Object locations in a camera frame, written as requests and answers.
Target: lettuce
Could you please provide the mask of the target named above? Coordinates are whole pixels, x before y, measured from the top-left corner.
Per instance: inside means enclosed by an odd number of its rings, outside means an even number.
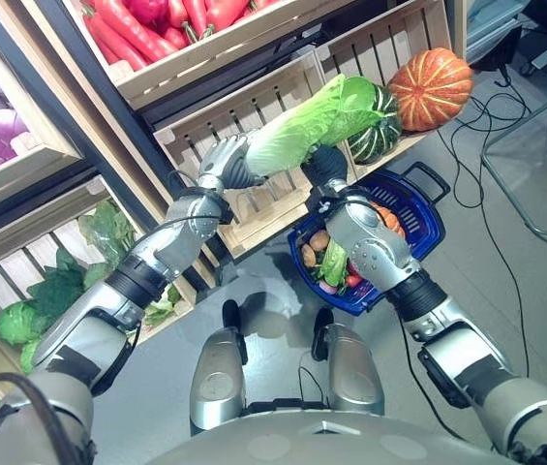
[[[335,145],[379,121],[380,114],[372,110],[374,100],[374,84],[368,79],[337,75],[310,99],[257,131],[245,162],[260,176],[296,168],[312,146]]]

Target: green cabbage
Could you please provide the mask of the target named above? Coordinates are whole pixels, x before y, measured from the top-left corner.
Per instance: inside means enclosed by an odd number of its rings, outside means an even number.
[[[41,343],[41,338],[35,339],[23,345],[21,348],[21,357],[19,358],[19,366],[21,371],[29,375],[32,371],[32,357]]]
[[[26,302],[17,302],[0,313],[0,337],[9,344],[25,344],[37,339],[49,320]]]
[[[372,126],[380,114],[372,110],[374,84],[364,77],[337,75],[301,105],[291,108],[257,131],[245,156],[250,171],[268,176],[296,168],[319,143],[336,143]]]

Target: black glove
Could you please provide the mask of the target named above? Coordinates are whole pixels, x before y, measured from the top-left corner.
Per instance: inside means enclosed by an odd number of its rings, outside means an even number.
[[[322,186],[331,179],[347,179],[349,164],[338,147],[321,145],[301,165],[301,169],[313,186]]]

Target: gray floor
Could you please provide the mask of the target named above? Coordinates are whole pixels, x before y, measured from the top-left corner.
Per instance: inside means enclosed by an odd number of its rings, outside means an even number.
[[[527,81],[515,72],[512,76],[532,109],[547,101],[544,77]],[[479,75],[474,95],[486,101],[501,91],[493,83],[495,78],[495,73]],[[496,101],[491,110],[500,115],[516,115],[519,111],[507,101]],[[474,114],[468,106],[462,118],[469,119]],[[443,133],[450,134],[455,126],[455,122],[450,123]],[[457,139],[461,159],[475,171],[479,167],[481,142],[481,135],[467,131]],[[423,140],[387,168],[401,172],[415,160],[423,160],[453,182],[455,166],[436,135]],[[541,177],[537,179],[533,182],[547,193],[547,185],[541,185]],[[487,173],[484,186],[488,221],[520,284],[531,373],[547,383],[547,241],[526,229]],[[460,197],[466,202],[477,198],[467,177],[461,179]],[[439,212],[447,235],[424,261],[426,268],[493,336],[509,354],[516,370],[522,372],[523,345],[516,295],[488,238],[479,209],[460,207],[450,194],[439,203]],[[203,301],[195,312],[139,347],[113,389],[96,399],[93,437],[100,452],[95,463],[144,463],[189,438],[190,381],[202,343],[221,325],[221,305],[226,298],[234,298],[244,307],[250,355],[245,368],[248,402],[298,396],[297,367],[301,359],[326,385],[325,366],[304,356],[322,302],[293,268],[285,238],[273,239],[240,265],[227,269],[226,277],[228,284]],[[371,313],[358,318],[338,312],[336,318],[353,327],[370,344],[387,396],[387,414],[440,431],[410,377],[400,328],[390,305],[381,302]],[[445,421],[473,443],[488,448],[489,442],[472,412],[448,407],[421,368],[416,369]],[[304,385],[306,396],[316,399],[314,386],[308,380]]]

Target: striped pumpkin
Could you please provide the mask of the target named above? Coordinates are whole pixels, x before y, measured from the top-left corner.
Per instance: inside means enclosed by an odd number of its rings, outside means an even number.
[[[348,138],[350,153],[357,165],[374,163],[394,147],[402,133],[396,98],[385,87],[375,84],[375,90],[373,109],[382,113],[382,119]]]
[[[452,119],[471,94],[472,75],[467,62],[446,48],[415,55],[387,84],[398,98],[402,127],[428,131]]]

